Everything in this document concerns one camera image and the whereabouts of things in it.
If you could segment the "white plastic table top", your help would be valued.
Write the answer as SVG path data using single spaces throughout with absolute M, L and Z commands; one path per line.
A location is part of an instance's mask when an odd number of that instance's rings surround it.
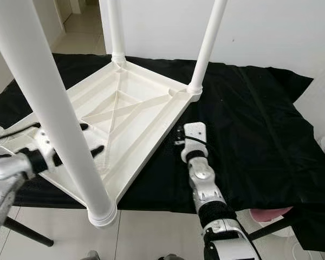
M 95 158 L 101 184 L 121 210 L 192 213 L 186 167 L 175 129 L 190 114 L 194 60 L 54 54 L 88 143 L 104 145 Z

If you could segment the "grey robot left foot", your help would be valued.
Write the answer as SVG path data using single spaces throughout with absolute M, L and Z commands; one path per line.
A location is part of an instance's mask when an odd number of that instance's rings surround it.
M 101 260 L 100 255 L 95 250 L 90 250 L 87 252 L 86 257 L 81 260 Z

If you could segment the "pink stool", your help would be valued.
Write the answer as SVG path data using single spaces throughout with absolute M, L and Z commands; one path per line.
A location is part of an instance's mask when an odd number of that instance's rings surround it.
M 259 209 L 250 209 L 250 215 L 252 219 L 256 222 L 271 222 L 273 219 L 281 217 L 289 212 L 293 207 L 287 206 L 285 208 L 276 209 L 276 210 L 259 210 Z

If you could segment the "black cloth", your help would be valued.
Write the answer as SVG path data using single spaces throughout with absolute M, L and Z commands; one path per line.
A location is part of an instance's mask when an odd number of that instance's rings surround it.
M 111 62 L 110 55 L 53 54 L 66 89 Z M 153 60 L 127 56 L 169 79 L 188 83 L 194 60 Z M 325 153 L 313 126 L 293 105 L 312 79 L 279 68 L 208 65 L 204 93 L 180 117 L 204 122 L 210 166 L 234 210 L 275 210 L 292 206 L 303 220 L 292 225 L 307 250 L 325 252 Z M 31 114 L 16 81 L 0 94 L 0 126 L 8 129 Z M 196 213 L 177 126 L 118 199 L 120 210 Z M 85 208 L 54 184 L 38 177 L 22 186 L 17 206 Z

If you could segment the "black metal stand leg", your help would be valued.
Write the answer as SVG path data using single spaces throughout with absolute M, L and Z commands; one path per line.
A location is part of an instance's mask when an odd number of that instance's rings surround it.
M 19 235 L 25 236 L 45 246 L 51 247 L 54 245 L 54 241 L 51 240 L 50 238 L 41 235 L 41 233 L 32 230 L 30 227 L 21 224 L 20 222 L 16 221 L 13 218 L 7 217 L 6 220 L 4 221 L 3 226 L 5 228 L 8 228 L 11 231 L 19 233 Z
M 271 235 L 274 232 L 278 232 L 279 230 L 292 226 L 294 222 L 295 222 L 294 219 L 286 219 L 286 218 L 277 220 L 276 222 L 271 223 L 266 227 L 262 227 L 259 230 L 250 233 L 249 240 L 254 241 L 259 238 L 262 238 L 263 236 Z

